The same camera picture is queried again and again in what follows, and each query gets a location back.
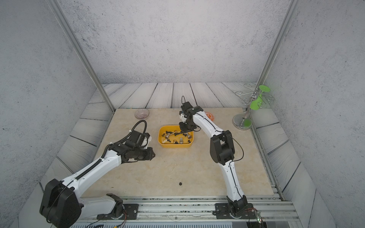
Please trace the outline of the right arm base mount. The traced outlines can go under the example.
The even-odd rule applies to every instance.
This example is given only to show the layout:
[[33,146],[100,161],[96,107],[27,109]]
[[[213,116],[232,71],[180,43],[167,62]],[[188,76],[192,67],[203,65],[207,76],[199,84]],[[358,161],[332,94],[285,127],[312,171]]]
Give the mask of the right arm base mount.
[[244,195],[239,200],[230,200],[227,203],[216,203],[212,212],[217,219],[256,219],[256,209],[252,203],[248,203]]

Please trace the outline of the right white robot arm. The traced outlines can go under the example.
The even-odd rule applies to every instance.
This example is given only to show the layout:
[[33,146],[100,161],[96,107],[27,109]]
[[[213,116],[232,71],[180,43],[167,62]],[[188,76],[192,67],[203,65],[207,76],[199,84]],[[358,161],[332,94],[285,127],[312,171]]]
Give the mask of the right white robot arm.
[[179,116],[179,127],[183,132],[193,132],[200,128],[210,139],[210,155],[221,169],[229,201],[243,200],[244,193],[235,171],[235,148],[231,132],[222,130],[208,118],[200,106],[193,107],[190,102],[182,104]]

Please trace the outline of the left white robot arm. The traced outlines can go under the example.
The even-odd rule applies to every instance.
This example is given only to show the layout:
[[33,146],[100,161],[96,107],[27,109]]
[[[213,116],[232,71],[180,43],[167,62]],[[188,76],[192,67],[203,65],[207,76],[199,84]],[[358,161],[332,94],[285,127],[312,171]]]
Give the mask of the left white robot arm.
[[108,193],[99,198],[82,198],[97,180],[114,168],[128,163],[155,158],[151,147],[130,147],[122,143],[106,146],[96,161],[63,180],[52,179],[44,189],[40,214],[56,228],[70,228],[79,219],[99,216],[102,219],[126,219],[123,200]]

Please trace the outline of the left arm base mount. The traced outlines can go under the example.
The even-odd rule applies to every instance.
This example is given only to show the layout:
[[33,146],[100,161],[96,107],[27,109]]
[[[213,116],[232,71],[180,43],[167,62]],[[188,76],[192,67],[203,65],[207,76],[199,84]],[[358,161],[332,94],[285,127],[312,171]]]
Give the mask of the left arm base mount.
[[107,199],[112,200],[115,205],[109,213],[97,214],[100,220],[136,220],[138,215],[139,204],[125,204],[123,200],[112,194],[107,194]]

